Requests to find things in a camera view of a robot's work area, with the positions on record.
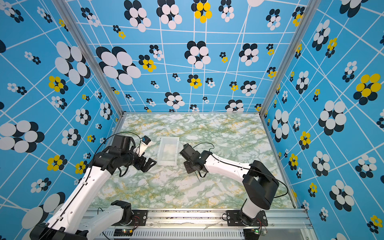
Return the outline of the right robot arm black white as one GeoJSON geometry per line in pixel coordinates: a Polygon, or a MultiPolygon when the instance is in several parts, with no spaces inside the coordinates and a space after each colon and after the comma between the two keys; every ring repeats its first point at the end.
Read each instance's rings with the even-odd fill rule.
{"type": "Polygon", "coordinates": [[[260,219],[259,212],[271,208],[280,182],[262,162],[239,163],[210,151],[200,153],[189,144],[184,145],[180,155],[185,159],[188,174],[197,172],[201,178],[206,176],[201,172],[219,174],[243,184],[248,195],[239,212],[243,225],[252,226],[260,219]]]}

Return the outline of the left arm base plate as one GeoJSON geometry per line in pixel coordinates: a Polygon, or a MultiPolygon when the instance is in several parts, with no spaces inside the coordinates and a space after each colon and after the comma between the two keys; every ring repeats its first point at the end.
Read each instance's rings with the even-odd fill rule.
{"type": "Polygon", "coordinates": [[[148,210],[132,210],[132,218],[127,222],[117,223],[116,226],[141,227],[145,226],[148,218],[148,210]]]}

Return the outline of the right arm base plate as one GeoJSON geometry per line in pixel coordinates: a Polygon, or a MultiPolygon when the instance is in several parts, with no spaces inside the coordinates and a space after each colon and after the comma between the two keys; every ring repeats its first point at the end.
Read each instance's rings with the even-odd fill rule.
{"type": "Polygon", "coordinates": [[[256,217],[250,218],[241,210],[227,210],[222,219],[229,227],[267,227],[268,220],[265,211],[258,212],[256,217]]]}

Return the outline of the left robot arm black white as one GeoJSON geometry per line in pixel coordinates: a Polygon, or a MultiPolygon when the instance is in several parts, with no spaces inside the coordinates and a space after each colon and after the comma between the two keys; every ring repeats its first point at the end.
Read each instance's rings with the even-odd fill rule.
{"type": "Polygon", "coordinates": [[[116,200],[103,212],[82,223],[82,219],[95,196],[116,170],[135,167],[146,173],[156,161],[144,156],[152,144],[144,136],[136,144],[126,133],[113,135],[110,146],[94,155],[85,176],[69,198],[45,224],[36,225],[31,233],[32,240],[93,240],[109,227],[118,224],[137,227],[140,218],[134,215],[132,205],[116,200]]]}

